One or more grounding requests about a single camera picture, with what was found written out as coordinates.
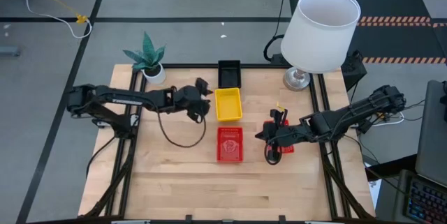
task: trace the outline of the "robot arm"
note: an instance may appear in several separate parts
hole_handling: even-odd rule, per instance
[[[398,113],[405,108],[404,94],[396,87],[382,86],[371,96],[336,111],[324,111],[311,114],[300,119],[297,126],[285,126],[285,112],[270,111],[273,123],[264,123],[263,131],[255,137],[266,141],[271,148],[266,158],[276,164],[281,154],[278,147],[288,147],[301,142],[329,142],[339,140],[349,126],[359,124],[367,130],[371,123],[367,117],[377,112]]]
[[[85,84],[73,87],[68,95],[66,109],[77,117],[89,114],[95,120],[110,124],[118,135],[128,137],[126,134],[132,132],[130,117],[114,113],[103,106],[104,103],[143,106],[149,111],[168,114],[186,110],[189,118],[200,123],[210,110],[210,101],[202,99],[202,95],[206,96],[212,93],[207,90],[207,86],[208,83],[201,78],[196,80],[194,87],[188,85],[180,90],[171,87],[148,92]]]

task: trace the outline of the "red basket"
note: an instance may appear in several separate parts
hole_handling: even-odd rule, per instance
[[[265,121],[264,123],[272,123],[272,120],[269,121]],[[284,122],[285,126],[288,126],[288,119],[286,119],[286,121]],[[289,147],[281,147],[282,148],[282,153],[283,154],[291,154],[295,151],[295,149],[293,148],[293,145],[289,146]]]
[[[217,128],[217,161],[242,162],[244,146],[241,127]]]

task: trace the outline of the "silver lamp base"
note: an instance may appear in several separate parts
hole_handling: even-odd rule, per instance
[[[289,68],[284,74],[284,85],[291,91],[302,91],[310,83],[310,75],[295,67]]]

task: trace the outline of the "green plant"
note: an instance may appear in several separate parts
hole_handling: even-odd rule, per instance
[[[152,44],[151,38],[145,32],[142,40],[142,52],[140,50],[136,50],[135,52],[123,50],[123,52],[126,56],[135,61],[132,66],[133,69],[153,70],[158,66],[160,60],[162,60],[165,54],[165,46],[160,47],[157,51],[154,50],[154,45]]]

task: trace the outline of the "gray floor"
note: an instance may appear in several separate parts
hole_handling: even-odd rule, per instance
[[[90,14],[95,0],[64,0],[83,14]],[[276,17],[281,0],[103,0],[99,17]],[[446,0],[424,0],[432,17],[447,17]],[[72,16],[51,0],[30,0],[40,13]],[[285,0],[285,17],[290,16]],[[0,17],[33,17],[24,0],[0,0]],[[287,24],[281,24],[284,32]],[[84,27],[74,24],[81,34]],[[85,50],[75,84],[107,84],[115,64],[130,63],[123,49],[140,47],[143,31],[156,45],[167,47],[166,63],[215,63],[241,59],[264,63],[262,50],[275,23],[97,23]],[[0,44],[19,45],[18,59],[0,59],[1,141],[0,221],[14,223],[50,129],[79,40],[63,24],[3,23]],[[273,45],[271,52],[278,52]],[[447,80],[444,65],[368,64],[355,99],[382,84],[396,85],[412,104],[423,99],[428,80]],[[419,117],[422,110],[405,112]],[[384,162],[413,154],[420,121],[374,128],[362,138]],[[85,183],[85,166],[97,130],[89,120],[64,115],[50,159],[43,174],[28,221],[74,218]]]

